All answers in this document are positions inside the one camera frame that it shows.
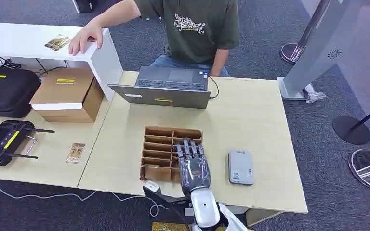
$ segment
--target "robotic finger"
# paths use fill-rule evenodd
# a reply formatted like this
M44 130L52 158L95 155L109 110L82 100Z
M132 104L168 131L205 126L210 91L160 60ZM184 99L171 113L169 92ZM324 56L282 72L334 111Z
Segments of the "robotic finger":
M192 157L193 158L198 158L199 155L198 155L197 147L195 145L195 141L194 140L190 140L189 142L191 143Z

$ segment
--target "cardboard divider box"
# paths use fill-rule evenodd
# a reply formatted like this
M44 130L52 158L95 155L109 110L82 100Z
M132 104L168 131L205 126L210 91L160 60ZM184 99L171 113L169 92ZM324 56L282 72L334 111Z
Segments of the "cardboard divider box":
M178 143L184 149L184 139L192 139L196 144L202 145L202 131L146 126L140 180L180 182L179 161L174 145Z
M44 75L30 104L48 122L94 122L104 94L91 70L59 68Z

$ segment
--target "light wood tabletop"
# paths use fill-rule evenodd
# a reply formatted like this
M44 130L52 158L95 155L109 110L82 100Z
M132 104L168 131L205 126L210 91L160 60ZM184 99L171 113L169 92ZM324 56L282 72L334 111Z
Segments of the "light wood tabletop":
M125 71L120 84L134 85L137 75ZM214 79L220 95L209 101L206 110L130 104L115 95L78 187L143 195L139 177L145 126L190 128L203 131L215 199L226 205L255 208L247 212L248 224L284 211L307 213L277 82ZM209 90L216 94L211 80ZM254 185L229 182L230 149L252 153ZM183 195L179 184L158 183L163 194Z
M0 179L76 188L110 103L103 100L94 123L49 123L32 110L23 120L31 121L36 128L54 130L55 133L33 132L31 136L37 142L30 155L38 159L13 157L8 165L0 166ZM0 117L0 123L7 119ZM77 164L66 163L73 143L86 144ZM28 142L17 153L24 154L30 144Z

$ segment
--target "white power bank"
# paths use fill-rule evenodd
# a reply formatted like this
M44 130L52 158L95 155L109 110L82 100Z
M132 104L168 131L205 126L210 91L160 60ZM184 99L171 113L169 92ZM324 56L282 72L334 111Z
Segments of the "white power bank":
M245 150L231 150L229 158L229 181L233 184L254 184L251 153Z

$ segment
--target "jeans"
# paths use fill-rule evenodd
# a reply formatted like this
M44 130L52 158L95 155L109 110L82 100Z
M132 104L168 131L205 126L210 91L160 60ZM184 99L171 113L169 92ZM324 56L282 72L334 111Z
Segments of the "jeans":
M163 54L160 57L158 57L150 66L181 68L181 69L203 69L207 70L208 72L211 71L212 69L212 66L203 64L184 64L180 61L177 61L167 56L166 54ZM219 76L230 77L225 67L222 68L221 72L219 73Z

